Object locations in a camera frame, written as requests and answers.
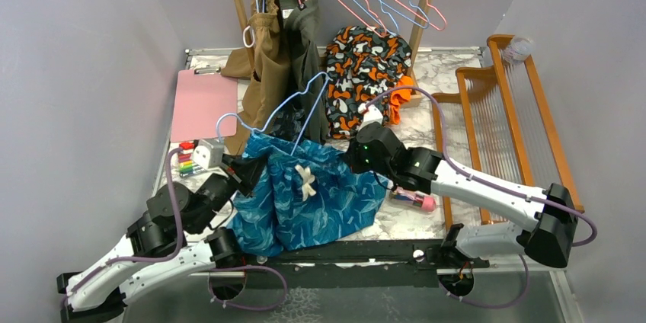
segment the orange cloth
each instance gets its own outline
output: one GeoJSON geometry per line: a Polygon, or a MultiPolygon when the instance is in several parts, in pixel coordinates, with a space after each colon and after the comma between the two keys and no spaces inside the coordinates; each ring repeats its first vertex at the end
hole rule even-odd
{"type": "MultiPolygon", "coordinates": [[[[413,78],[403,75],[395,87],[401,87],[402,85],[415,85],[415,83],[413,78]]],[[[412,93],[411,89],[400,89],[390,94],[390,123],[395,125],[399,123],[399,109],[403,104],[411,100],[412,93]]]]}

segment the wooden dish rack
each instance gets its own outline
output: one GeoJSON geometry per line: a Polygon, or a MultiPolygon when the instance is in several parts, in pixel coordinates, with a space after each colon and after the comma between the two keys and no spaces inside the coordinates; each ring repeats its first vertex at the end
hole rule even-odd
{"type": "MultiPolygon", "coordinates": [[[[512,38],[513,35],[489,37],[487,44],[493,65],[458,68],[459,93],[436,93],[433,97],[445,113],[449,110],[454,121],[459,119],[458,132],[465,133],[475,170],[528,186],[561,183],[569,189],[575,208],[583,212],[534,59],[530,56],[524,63],[512,66],[501,58],[502,50],[512,38]],[[520,112],[514,103],[519,105],[520,112]],[[527,139],[532,141],[530,152],[525,147],[527,139]],[[532,163],[530,154],[535,155],[532,163]],[[539,184],[534,174],[539,174],[539,184]]],[[[433,109],[436,145],[441,149],[450,136],[440,129],[440,116],[433,109]]],[[[448,229],[453,224],[450,198],[443,198],[443,209],[448,229]]],[[[486,209],[480,209],[480,219],[483,225],[504,221],[486,209]]]]}
{"type": "MultiPolygon", "coordinates": [[[[428,14],[428,11],[430,10],[430,7],[428,6],[427,3],[431,3],[433,0],[420,0],[419,4],[417,5],[418,7],[422,7],[420,11],[423,11],[425,14],[428,14]]],[[[238,22],[240,24],[240,30],[242,32],[245,32],[245,28],[248,25],[248,20],[247,20],[247,12],[245,10],[245,1],[244,0],[233,0],[235,3],[235,12],[238,15],[238,22]]],[[[423,21],[421,18],[416,17],[415,22],[418,23],[419,25],[423,24],[423,21]]],[[[417,86],[417,79],[415,78],[415,73],[413,71],[413,64],[415,63],[415,58],[417,57],[417,51],[420,48],[420,43],[422,40],[422,35],[424,34],[424,29],[422,29],[418,25],[413,25],[413,30],[411,32],[411,38],[408,41],[408,45],[412,49],[412,55],[411,55],[411,67],[408,69],[408,75],[413,78],[413,83],[414,85],[417,86]]],[[[249,37],[249,33],[246,33],[247,35],[247,42],[251,42],[251,37],[249,37]]],[[[247,48],[247,54],[249,57],[249,62],[251,64],[251,68],[253,69],[255,67],[254,64],[254,48],[247,48]]],[[[417,93],[416,91],[413,91],[411,95],[411,100],[405,104],[402,105],[402,107],[417,107],[419,106],[420,102],[422,101],[422,95],[417,93]]]]}

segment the floor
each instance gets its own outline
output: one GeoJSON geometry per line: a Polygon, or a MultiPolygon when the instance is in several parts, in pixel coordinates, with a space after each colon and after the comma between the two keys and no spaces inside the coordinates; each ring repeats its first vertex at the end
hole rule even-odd
{"type": "MultiPolygon", "coordinates": [[[[227,56],[193,56],[190,67],[201,69],[208,66],[219,67],[226,64],[227,56]]],[[[455,70],[462,66],[480,67],[479,52],[475,50],[463,50],[459,52],[420,53],[415,61],[414,70],[418,84],[430,93],[458,91],[455,70]]],[[[247,88],[247,81],[238,83],[238,106],[242,95],[247,88]]],[[[459,117],[445,110],[447,118],[447,138],[449,155],[465,165],[470,165],[469,145],[460,126],[459,117]]],[[[435,149],[435,137],[433,121],[430,112],[430,102],[425,99],[419,107],[406,108],[401,111],[401,122],[392,126],[399,139],[406,146],[425,146],[435,149]]],[[[332,141],[330,144],[336,148],[344,149],[347,141],[332,141]]],[[[174,179],[179,179],[177,169],[173,169],[174,179]]],[[[197,190],[208,178],[208,174],[197,175],[192,178],[182,179],[191,190],[197,190]]],[[[438,208],[431,212],[424,212],[414,207],[402,205],[388,197],[376,216],[375,223],[359,232],[348,235],[343,240],[392,240],[392,239],[416,239],[416,238],[443,238],[445,232],[444,215],[441,199],[437,198],[438,208]]],[[[231,212],[229,206],[222,210],[222,217],[231,212]]],[[[478,208],[454,200],[452,203],[453,222],[466,225],[478,225],[480,216],[478,208]]],[[[214,219],[214,223],[221,220],[220,216],[214,219]]],[[[192,235],[189,241],[202,240],[208,235],[208,229],[201,235],[192,235]]]]}

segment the blue patterned fabric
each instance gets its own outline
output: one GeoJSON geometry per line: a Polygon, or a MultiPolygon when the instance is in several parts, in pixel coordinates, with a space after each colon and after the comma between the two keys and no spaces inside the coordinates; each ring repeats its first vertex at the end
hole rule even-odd
{"type": "Polygon", "coordinates": [[[354,174],[342,152],[304,140],[293,143],[251,134],[243,157],[269,155],[254,196],[238,195],[238,214],[229,223],[242,250],[260,256],[323,245],[374,223],[385,189],[371,173],[354,174]],[[296,165],[310,167],[316,195],[302,200],[302,178],[296,165]]]}

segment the gray floor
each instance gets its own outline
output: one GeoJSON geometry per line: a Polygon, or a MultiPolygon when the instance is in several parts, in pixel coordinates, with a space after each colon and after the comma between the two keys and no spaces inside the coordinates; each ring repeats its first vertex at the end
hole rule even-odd
{"type": "MultiPolygon", "coordinates": [[[[502,303],[522,288],[522,273],[479,273],[470,299],[502,303]]],[[[239,301],[271,304],[278,290],[249,290],[239,301]]],[[[512,308],[487,310],[460,304],[440,289],[291,289],[286,304],[273,312],[244,312],[209,303],[205,277],[190,277],[153,292],[126,311],[126,323],[244,321],[268,323],[399,322],[563,322],[548,272],[531,273],[528,296],[512,308]]]]}

